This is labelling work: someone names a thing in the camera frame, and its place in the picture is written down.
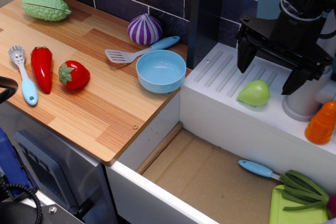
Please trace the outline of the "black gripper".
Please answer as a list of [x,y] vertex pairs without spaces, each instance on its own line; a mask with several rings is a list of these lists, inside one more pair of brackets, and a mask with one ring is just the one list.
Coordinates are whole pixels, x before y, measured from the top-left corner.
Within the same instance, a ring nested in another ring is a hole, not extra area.
[[289,64],[293,71],[282,88],[282,95],[291,95],[307,80],[319,79],[333,63],[332,57],[317,45],[325,23],[323,12],[315,16],[293,15],[284,10],[276,19],[245,16],[236,34],[238,42],[237,67],[244,73],[257,51],[263,51]]

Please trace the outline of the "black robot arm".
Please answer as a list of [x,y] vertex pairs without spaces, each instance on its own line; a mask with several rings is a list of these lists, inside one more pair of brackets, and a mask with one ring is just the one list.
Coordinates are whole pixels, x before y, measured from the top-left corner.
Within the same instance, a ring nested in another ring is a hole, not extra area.
[[335,32],[322,33],[322,16],[335,9],[335,0],[280,0],[277,19],[246,16],[236,34],[237,67],[245,72],[257,51],[287,63],[292,70],[282,88],[291,95],[306,81],[319,80],[333,57],[317,44]]

